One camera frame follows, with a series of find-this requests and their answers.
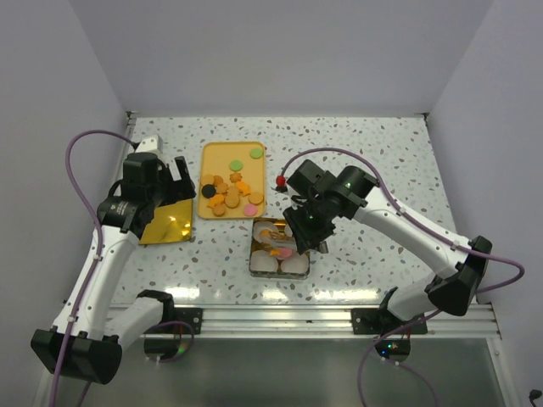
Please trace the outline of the metal serving tongs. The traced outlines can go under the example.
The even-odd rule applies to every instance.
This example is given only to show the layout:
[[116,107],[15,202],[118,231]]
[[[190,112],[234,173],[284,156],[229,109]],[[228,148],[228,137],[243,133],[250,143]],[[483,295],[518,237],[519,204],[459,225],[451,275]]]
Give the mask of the metal serving tongs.
[[278,246],[276,248],[290,248],[293,251],[298,252],[299,254],[303,254],[307,251],[314,251],[318,252],[320,254],[328,254],[328,246],[326,242],[323,242],[321,245],[319,245],[317,248],[305,248],[299,251],[299,248],[297,246],[297,243],[293,237],[288,237],[286,235],[283,235],[279,232],[278,236],[276,237]]

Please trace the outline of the gold tin lid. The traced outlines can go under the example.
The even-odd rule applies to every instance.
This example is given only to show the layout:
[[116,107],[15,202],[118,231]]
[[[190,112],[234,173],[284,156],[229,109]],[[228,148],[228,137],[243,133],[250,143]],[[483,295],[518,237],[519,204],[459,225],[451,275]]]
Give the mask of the gold tin lid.
[[140,245],[186,242],[192,237],[193,200],[158,207],[154,218],[145,227]]

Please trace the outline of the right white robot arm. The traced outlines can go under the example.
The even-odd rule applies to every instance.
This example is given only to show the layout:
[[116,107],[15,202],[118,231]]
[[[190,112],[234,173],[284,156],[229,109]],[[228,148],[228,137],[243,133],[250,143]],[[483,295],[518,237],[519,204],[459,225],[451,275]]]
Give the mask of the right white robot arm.
[[409,287],[393,287],[386,293],[378,309],[363,317],[372,330],[398,332],[434,310],[454,316],[467,313],[486,272],[492,249],[488,239],[462,237],[421,215],[414,217],[421,226],[414,226],[406,208],[390,203],[383,183],[356,166],[335,176],[307,159],[285,187],[293,191],[295,205],[283,216],[299,253],[318,249],[333,235],[334,220],[345,218],[383,233],[431,270]]

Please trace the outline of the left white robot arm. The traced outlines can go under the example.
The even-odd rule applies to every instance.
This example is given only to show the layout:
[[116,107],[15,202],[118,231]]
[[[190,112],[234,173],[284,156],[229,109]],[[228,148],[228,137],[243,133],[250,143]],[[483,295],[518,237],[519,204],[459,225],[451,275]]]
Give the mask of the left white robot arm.
[[76,284],[52,326],[37,329],[31,349],[54,381],[70,377],[107,384],[124,352],[145,332],[194,329],[178,319],[174,299],[166,292],[144,290],[114,319],[108,312],[126,262],[137,248],[156,209],[195,195],[183,157],[175,159],[181,176],[174,180],[162,159],[156,135],[133,143],[122,164],[122,177],[105,200],[90,210],[95,229]]

